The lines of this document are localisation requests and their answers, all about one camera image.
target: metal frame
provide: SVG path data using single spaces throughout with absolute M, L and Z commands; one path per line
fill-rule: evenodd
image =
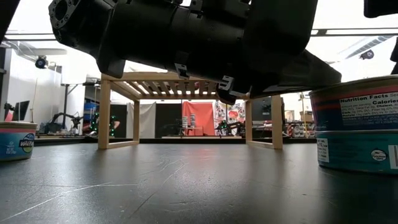
M 213 81 L 195 77 L 182 80 L 174 72 L 127 72 L 121 78 L 102 74 L 98 148 L 113 149 L 139 144 L 140 100 L 218 100 L 215 87 L 216 83 Z M 133 141 L 109 143 L 111 90 L 134 102 Z M 252 146 L 282 149 L 282 102 L 280 96 L 272 97 L 272 144 L 252 140 L 251 101 L 248 96 L 240 97 L 240 99 L 247 100 L 246 143 Z

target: black pipe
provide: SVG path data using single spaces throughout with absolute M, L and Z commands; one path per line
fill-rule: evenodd
M 69 84 L 66 84 L 65 85 L 65 99 L 63 100 L 62 129 L 65 129 L 65 122 L 67 120 L 67 117 L 65 116 L 65 114 L 67 113 L 68 89 L 69 89 Z

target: backdrop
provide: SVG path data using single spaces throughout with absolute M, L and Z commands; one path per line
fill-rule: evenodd
M 212 103 L 191 103 L 187 101 L 183 102 L 182 116 L 188 117 L 188 123 L 190 123 L 191 114 L 195 114 L 196 127 L 203 126 L 204 134 L 207 134 L 209 136 L 215 135 Z M 197 136 L 203 135 L 201 129 L 189 132 L 189 135 L 194 135 L 194 134 L 196 134 Z
M 139 107 L 139 137 L 155 138 L 156 103 Z M 126 137 L 132 138 L 134 125 L 134 104 L 127 104 Z

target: can label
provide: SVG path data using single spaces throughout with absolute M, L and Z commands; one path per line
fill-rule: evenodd
M 398 174 L 398 134 L 317 133 L 325 167 Z
M 0 133 L 0 159 L 30 157 L 34 140 L 34 133 Z
M 312 99 L 317 131 L 398 129 L 396 91 L 372 90 L 330 100 Z

